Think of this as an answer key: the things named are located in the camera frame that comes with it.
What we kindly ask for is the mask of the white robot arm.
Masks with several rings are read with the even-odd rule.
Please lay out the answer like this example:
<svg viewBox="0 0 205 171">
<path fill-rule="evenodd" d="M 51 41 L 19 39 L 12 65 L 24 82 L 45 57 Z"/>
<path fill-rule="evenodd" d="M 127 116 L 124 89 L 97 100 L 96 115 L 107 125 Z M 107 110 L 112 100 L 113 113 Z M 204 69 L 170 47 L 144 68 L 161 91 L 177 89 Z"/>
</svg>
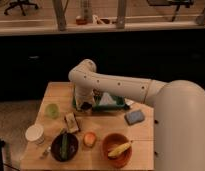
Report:
<svg viewBox="0 0 205 171">
<path fill-rule="evenodd" d="M 187 80 L 100 74 L 90 59 L 72 68 L 68 78 L 78 100 L 86 100 L 97 89 L 153 109 L 155 171 L 205 171 L 205 90 L 201 86 Z"/>
</svg>

